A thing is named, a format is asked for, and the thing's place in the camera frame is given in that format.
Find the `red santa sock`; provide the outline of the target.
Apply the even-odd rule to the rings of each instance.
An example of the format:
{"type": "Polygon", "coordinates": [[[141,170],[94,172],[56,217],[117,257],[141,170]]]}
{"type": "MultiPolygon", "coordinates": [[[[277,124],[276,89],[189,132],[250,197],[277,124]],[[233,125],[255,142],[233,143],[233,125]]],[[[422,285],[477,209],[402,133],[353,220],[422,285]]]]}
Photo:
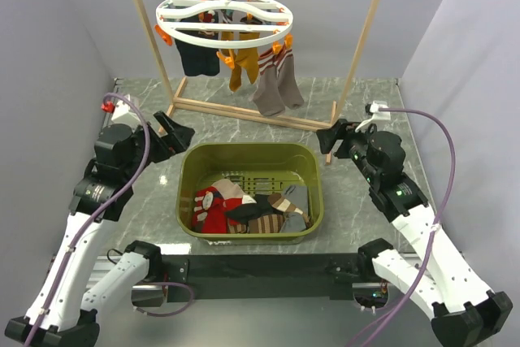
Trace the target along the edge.
{"type": "Polygon", "coordinates": [[[198,190],[194,198],[191,229],[203,234],[225,234],[228,232],[228,211],[243,203],[244,195],[225,198],[214,186],[198,190]]]}

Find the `white round clip hanger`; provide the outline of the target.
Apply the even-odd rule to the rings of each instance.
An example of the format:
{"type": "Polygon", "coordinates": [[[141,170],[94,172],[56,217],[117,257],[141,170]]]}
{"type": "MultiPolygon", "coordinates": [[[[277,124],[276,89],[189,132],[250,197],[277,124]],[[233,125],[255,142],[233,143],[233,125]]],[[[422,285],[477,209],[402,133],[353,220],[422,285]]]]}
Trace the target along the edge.
{"type": "Polygon", "coordinates": [[[293,14],[275,0],[165,0],[155,11],[174,41],[213,49],[248,49],[285,38],[293,14]]]}

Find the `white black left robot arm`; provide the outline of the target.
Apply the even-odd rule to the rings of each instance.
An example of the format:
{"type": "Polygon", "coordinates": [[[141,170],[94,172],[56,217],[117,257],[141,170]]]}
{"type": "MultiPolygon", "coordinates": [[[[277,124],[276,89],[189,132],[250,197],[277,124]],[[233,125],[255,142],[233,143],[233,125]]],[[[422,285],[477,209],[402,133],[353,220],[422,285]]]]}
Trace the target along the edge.
{"type": "Polygon", "coordinates": [[[158,135],[136,105],[117,93],[105,95],[102,109],[114,113],[116,101],[126,103],[138,123],[109,124],[99,132],[94,156],[73,190],[63,240],[45,283],[26,314],[6,325],[6,337],[24,346],[93,346],[102,319],[134,286],[157,286],[161,293],[171,286],[160,248],[143,241],[128,245],[119,261],[88,286],[137,178],[151,163],[185,152],[195,134],[158,111],[154,118],[165,131],[158,135]]]}

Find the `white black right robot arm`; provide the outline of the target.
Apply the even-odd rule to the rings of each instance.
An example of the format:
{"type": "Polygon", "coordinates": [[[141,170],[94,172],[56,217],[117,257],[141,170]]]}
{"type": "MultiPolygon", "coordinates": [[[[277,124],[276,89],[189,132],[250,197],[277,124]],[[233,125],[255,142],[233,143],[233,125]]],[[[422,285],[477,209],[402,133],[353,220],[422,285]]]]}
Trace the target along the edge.
{"type": "Polygon", "coordinates": [[[513,309],[504,292],[494,292],[470,267],[436,221],[426,195],[404,172],[401,138],[339,119],[317,132],[323,154],[348,158],[369,185],[378,211],[411,244],[422,266],[414,267],[383,239],[358,250],[357,273],[386,280],[430,320],[443,346],[476,346],[497,334],[513,309]]]}

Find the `grey sock in basket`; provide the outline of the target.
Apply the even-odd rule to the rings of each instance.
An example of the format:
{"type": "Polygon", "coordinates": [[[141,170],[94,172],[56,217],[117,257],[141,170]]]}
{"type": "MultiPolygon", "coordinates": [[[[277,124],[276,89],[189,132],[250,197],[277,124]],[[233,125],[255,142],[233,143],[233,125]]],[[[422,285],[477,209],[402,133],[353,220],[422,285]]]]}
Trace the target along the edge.
{"type": "MultiPolygon", "coordinates": [[[[298,210],[309,213],[308,189],[306,186],[292,184],[283,190],[282,195],[298,210]]],[[[280,233],[303,232],[307,229],[303,214],[297,211],[287,212],[280,233]]]]}

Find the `beige sock in basket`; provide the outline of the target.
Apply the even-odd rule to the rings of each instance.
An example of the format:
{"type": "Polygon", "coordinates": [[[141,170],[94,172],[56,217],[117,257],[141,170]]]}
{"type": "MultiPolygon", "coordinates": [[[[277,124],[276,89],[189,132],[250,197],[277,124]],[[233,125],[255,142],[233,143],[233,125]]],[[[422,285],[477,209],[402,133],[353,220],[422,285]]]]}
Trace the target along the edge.
{"type": "Polygon", "coordinates": [[[217,180],[212,186],[223,196],[226,203],[236,206],[256,203],[253,197],[245,193],[238,184],[234,184],[229,179],[217,180]]]}

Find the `grey-brown striped sock pair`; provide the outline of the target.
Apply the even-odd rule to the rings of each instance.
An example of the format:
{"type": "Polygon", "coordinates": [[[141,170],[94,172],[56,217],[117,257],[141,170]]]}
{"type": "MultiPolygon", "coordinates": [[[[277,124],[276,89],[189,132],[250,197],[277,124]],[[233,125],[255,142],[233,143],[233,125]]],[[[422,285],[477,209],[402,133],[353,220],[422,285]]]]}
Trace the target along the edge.
{"type": "Polygon", "coordinates": [[[292,48],[283,44],[276,53],[269,49],[259,56],[259,75],[252,102],[264,117],[281,115],[285,109],[304,105],[295,77],[292,48]]]}

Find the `olive green plastic basket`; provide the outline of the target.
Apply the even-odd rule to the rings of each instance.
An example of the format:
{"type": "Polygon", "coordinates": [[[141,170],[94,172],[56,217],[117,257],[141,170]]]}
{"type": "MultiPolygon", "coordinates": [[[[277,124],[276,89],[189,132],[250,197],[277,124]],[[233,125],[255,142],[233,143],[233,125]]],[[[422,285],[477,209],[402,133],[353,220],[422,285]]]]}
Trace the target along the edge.
{"type": "Polygon", "coordinates": [[[190,236],[225,245],[298,243],[323,221],[323,192],[319,161],[307,146],[297,143],[209,143],[186,153],[181,165],[176,214],[190,236]],[[249,195],[279,193],[289,185],[307,188],[311,226],[302,232],[202,233],[193,226],[196,192],[215,181],[229,179],[249,195]]]}

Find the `navy hanging sock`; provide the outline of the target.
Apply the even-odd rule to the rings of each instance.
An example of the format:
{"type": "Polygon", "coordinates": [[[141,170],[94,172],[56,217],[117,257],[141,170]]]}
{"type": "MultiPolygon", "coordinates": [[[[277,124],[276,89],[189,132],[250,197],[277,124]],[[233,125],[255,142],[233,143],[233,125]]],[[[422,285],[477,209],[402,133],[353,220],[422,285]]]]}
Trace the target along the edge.
{"type": "MultiPolygon", "coordinates": [[[[202,17],[194,15],[181,20],[188,23],[218,23],[219,15],[215,11],[204,12],[202,17]]],[[[200,30],[180,30],[189,36],[218,40],[219,33],[200,30]]],[[[217,76],[220,73],[220,60],[217,49],[205,46],[195,46],[185,41],[175,40],[175,46],[180,54],[182,67],[186,76],[217,76]]]]}

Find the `black sock in basket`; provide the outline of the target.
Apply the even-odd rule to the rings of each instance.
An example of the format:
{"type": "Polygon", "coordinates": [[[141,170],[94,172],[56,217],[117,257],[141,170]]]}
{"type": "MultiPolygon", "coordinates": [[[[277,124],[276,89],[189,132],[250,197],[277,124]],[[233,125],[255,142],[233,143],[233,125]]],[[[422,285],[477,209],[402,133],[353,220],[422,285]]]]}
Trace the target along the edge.
{"type": "Polygon", "coordinates": [[[255,203],[245,203],[226,211],[226,217],[237,223],[247,224],[250,220],[258,219],[264,215],[281,215],[279,210],[271,206],[266,194],[256,194],[253,199],[255,203]]]}

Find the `brown striped sock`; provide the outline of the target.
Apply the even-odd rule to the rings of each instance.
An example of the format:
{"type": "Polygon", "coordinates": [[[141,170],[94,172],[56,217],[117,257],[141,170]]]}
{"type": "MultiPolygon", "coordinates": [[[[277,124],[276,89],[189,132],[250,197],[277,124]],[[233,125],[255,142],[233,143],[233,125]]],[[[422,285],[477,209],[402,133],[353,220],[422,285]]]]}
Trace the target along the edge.
{"type": "MultiPolygon", "coordinates": [[[[281,193],[272,193],[267,195],[268,201],[273,208],[279,210],[281,215],[264,215],[258,219],[250,220],[247,224],[238,223],[247,227],[248,233],[253,234],[275,234],[280,233],[280,229],[284,223],[285,215],[287,212],[297,211],[303,214],[306,227],[310,228],[313,224],[312,218],[309,214],[298,210],[288,199],[286,199],[281,193]]],[[[229,223],[236,223],[230,219],[227,219],[229,223]]]]}

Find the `mustard yellow sock pair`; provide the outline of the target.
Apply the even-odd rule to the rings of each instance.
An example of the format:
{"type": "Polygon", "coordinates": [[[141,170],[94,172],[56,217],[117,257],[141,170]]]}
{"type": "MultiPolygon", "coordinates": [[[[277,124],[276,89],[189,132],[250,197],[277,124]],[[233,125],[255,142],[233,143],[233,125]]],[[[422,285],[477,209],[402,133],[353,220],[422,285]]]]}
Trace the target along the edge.
{"type": "Polygon", "coordinates": [[[246,71],[251,84],[258,78],[258,50],[256,47],[238,50],[221,49],[217,52],[217,56],[232,70],[229,81],[229,89],[232,92],[241,87],[242,71],[246,71]]]}

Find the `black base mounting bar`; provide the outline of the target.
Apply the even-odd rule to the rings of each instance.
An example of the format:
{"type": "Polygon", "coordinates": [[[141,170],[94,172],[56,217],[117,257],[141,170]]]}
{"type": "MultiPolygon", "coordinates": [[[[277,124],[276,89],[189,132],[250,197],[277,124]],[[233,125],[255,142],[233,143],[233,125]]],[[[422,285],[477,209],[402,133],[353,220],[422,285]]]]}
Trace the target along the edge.
{"type": "Polygon", "coordinates": [[[352,300],[356,288],[378,288],[356,254],[166,255],[168,279],[197,300],[328,297],[352,300]]]}

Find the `aluminium rail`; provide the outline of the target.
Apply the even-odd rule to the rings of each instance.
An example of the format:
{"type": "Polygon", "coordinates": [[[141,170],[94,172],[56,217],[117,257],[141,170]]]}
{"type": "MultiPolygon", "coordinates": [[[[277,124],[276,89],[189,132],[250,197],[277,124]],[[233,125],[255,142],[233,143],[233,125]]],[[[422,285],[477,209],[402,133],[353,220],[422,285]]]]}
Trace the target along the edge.
{"type": "MultiPolygon", "coordinates": [[[[85,288],[85,294],[88,294],[92,297],[97,297],[101,299],[107,299],[108,294],[115,294],[116,289],[128,290],[134,292],[162,292],[162,288],[168,288],[170,286],[170,282],[173,283],[173,287],[181,287],[185,288],[188,286],[187,281],[187,270],[189,271],[189,266],[184,266],[184,274],[181,272],[180,278],[182,279],[180,282],[174,281],[158,281],[158,282],[145,282],[138,280],[138,277],[141,277],[146,274],[146,264],[147,261],[145,259],[141,259],[140,256],[123,256],[123,262],[118,265],[114,265],[111,263],[109,266],[109,262],[106,260],[104,263],[96,262],[94,264],[93,273],[89,277],[89,281],[87,282],[85,288]]],[[[413,257],[400,258],[400,263],[398,265],[401,266],[410,266],[411,271],[419,270],[419,259],[413,257]]],[[[375,282],[369,281],[354,281],[348,282],[348,284],[353,283],[354,288],[376,288],[379,286],[379,282],[381,279],[385,277],[375,277],[375,282]]]]}

